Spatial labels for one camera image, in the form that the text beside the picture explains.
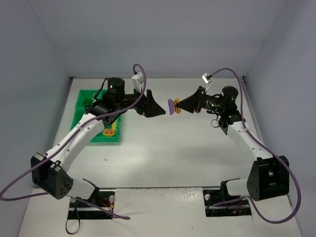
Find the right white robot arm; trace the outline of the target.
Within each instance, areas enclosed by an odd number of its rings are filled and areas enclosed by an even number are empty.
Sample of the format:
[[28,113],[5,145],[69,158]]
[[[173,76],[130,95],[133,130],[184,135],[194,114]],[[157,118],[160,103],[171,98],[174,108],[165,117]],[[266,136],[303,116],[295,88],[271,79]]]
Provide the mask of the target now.
[[197,91],[177,102],[175,107],[189,113],[199,113],[205,109],[215,114],[219,127],[229,136],[250,159],[249,172],[240,178],[226,181],[230,196],[250,196],[254,201],[284,196],[289,193],[289,173],[284,167],[289,162],[286,157],[279,159],[254,141],[254,135],[245,128],[237,109],[238,90],[225,86],[221,94],[207,95],[200,86]]

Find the orange lego brick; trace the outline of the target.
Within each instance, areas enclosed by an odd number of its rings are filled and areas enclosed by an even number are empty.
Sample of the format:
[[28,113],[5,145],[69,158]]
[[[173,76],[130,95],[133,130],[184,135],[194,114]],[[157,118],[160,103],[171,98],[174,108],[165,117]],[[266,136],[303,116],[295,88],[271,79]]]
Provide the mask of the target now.
[[103,135],[106,137],[114,137],[116,135],[116,131],[114,129],[105,129],[103,131]]

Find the yellow lego plate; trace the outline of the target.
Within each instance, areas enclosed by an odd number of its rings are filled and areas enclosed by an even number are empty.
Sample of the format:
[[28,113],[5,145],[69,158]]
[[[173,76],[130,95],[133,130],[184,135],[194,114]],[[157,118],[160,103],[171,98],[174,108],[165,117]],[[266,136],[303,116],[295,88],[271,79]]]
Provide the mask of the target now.
[[116,131],[117,129],[117,121],[112,124],[112,130]]

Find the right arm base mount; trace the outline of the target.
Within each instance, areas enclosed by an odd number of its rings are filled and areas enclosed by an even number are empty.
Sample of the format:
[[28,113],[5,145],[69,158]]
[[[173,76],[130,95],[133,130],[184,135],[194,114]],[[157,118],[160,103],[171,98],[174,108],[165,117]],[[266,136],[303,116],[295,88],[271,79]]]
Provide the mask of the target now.
[[239,217],[251,216],[247,199],[240,196],[229,196],[220,189],[203,189],[203,201],[206,217]]

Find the orange lego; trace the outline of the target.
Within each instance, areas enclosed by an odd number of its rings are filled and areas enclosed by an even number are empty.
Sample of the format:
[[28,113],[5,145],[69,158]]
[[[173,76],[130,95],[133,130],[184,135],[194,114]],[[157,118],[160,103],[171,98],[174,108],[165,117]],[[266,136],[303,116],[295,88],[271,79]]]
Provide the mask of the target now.
[[180,99],[179,98],[176,98],[174,101],[173,101],[173,107],[174,107],[174,112],[176,114],[180,114],[182,112],[182,110],[180,108],[178,108],[178,103],[180,102]]

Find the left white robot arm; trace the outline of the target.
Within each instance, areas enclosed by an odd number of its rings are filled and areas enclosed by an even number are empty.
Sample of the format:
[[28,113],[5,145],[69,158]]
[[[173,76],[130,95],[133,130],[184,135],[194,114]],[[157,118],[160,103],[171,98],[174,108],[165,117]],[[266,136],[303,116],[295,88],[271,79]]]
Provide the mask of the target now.
[[142,75],[134,76],[133,93],[125,93],[125,81],[105,79],[107,90],[101,99],[85,107],[79,122],[66,137],[44,155],[31,158],[32,181],[56,199],[64,197],[90,199],[98,188],[87,180],[76,180],[68,174],[72,163],[90,141],[130,109],[147,118],[165,115],[166,111],[154,100],[151,90],[142,89]]

